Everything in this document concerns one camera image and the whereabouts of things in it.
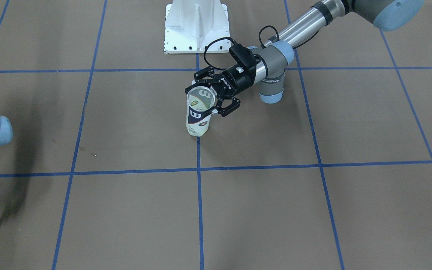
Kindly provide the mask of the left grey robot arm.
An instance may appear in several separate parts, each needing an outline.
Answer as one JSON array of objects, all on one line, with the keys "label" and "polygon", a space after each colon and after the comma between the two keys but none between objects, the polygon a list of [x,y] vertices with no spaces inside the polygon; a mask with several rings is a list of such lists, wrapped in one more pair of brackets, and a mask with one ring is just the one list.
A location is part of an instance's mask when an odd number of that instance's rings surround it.
[{"label": "left grey robot arm", "polygon": [[354,12],[383,31],[393,31],[413,19],[423,0],[323,0],[285,29],[258,47],[245,47],[233,38],[229,53],[235,65],[220,69],[208,65],[194,74],[194,83],[185,90],[190,123],[211,114],[225,117],[240,106],[236,96],[259,84],[259,97],[274,104],[283,95],[285,68],[294,60],[294,50],[310,41],[336,18]]}]

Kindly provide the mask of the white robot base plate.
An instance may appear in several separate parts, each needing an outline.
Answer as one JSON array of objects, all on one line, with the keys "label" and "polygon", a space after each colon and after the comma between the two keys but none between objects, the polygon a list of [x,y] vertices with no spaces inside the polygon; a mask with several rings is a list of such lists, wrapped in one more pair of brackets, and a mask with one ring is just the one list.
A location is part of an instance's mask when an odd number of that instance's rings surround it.
[{"label": "white robot base plate", "polygon": [[227,53],[228,40],[212,41],[230,36],[228,7],[219,0],[174,0],[166,5],[166,54]]}]

